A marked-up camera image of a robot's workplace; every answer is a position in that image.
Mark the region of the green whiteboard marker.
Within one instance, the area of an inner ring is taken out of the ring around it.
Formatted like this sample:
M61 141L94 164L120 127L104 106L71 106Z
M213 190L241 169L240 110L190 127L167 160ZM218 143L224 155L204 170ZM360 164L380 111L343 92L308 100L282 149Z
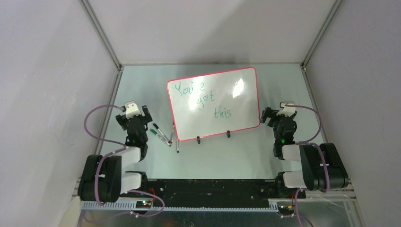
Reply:
M150 131L151 131L155 136L157 136L162 142L164 142L167 146L169 146L169 147L171 146L171 144L170 144L167 140L165 140L163 136L161 136L160 134L158 134L158 132L157 132L156 130L151 129Z

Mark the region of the pink-framed whiteboard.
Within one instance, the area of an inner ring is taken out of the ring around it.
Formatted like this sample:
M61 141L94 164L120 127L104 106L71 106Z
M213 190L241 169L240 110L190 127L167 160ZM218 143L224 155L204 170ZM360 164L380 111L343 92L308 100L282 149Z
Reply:
M226 135L260 125L254 67L172 79L166 84L179 141Z

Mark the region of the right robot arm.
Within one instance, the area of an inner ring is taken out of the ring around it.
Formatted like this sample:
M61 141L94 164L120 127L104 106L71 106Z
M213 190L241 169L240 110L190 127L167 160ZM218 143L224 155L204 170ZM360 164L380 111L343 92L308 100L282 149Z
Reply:
M349 185L349 176L333 143L317 145L311 140L296 142L296 105L282 104L281 110L266 107L260 122L267 123L274 135L273 155L279 160L295 161L301 169L278 173L275 192L286 198L294 189L327 192Z

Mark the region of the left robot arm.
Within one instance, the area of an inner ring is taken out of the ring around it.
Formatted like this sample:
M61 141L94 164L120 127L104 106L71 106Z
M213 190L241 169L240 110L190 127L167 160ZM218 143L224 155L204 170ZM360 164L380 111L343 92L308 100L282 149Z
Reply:
M118 124L127 132L125 142L116 142L122 148L105 155L87 157L78 196L83 201L99 205L116 202L120 195L132 191L138 197L149 192L149 183L142 180L142 173L123 172L126 166L142 161L148 151L148 123L152 122L147 106L138 108L133 101L119 107L123 113L116 116Z

